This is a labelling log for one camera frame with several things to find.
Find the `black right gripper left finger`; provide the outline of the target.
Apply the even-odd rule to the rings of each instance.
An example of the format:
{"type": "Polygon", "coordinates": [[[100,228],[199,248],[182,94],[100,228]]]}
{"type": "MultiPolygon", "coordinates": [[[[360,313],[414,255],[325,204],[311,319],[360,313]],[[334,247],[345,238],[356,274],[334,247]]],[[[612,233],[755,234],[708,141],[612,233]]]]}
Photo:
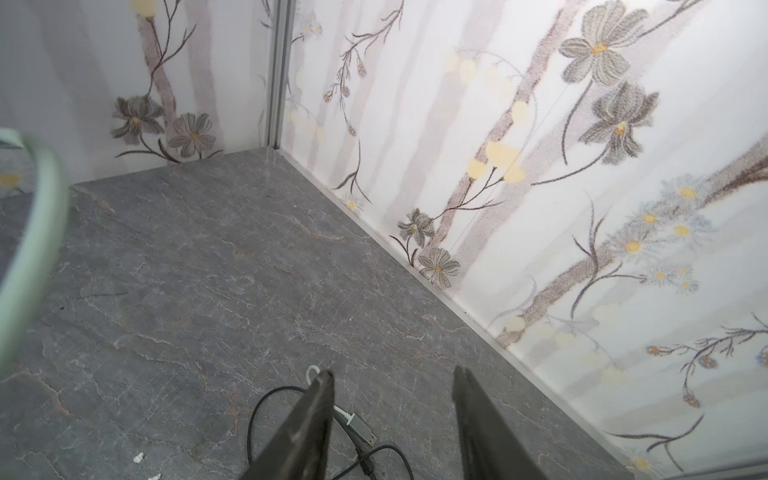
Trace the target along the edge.
{"type": "Polygon", "coordinates": [[[259,455],[252,414],[247,428],[248,466],[242,479],[323,479],[334,420],[334,375],[321,370],[259,455]]]}

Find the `mint green over-ear headphones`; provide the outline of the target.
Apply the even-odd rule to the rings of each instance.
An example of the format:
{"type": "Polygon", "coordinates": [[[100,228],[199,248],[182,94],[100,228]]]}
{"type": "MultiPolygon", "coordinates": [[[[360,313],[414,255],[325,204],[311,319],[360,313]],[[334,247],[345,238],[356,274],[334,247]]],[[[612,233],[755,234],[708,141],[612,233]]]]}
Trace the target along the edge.
{"type": "Polygon", "coordinates": [[[3,128],[1,143],[25,151],[37,166],[29,218],[1,284],[1,367],[5,368],[36,318],[57,265],[69,218],[70,183],[58,154],[39,138],[3,128]]]}

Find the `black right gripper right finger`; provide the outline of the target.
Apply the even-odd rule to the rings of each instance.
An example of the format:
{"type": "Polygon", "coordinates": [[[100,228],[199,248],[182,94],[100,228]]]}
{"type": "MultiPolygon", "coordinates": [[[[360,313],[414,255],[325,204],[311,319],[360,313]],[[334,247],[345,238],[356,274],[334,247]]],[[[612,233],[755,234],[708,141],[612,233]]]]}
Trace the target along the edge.
{"type": "Polygon", "coordinates": [[[465,479],[546,479],[466,367],[454,369],[452,399],[465,479]]]}

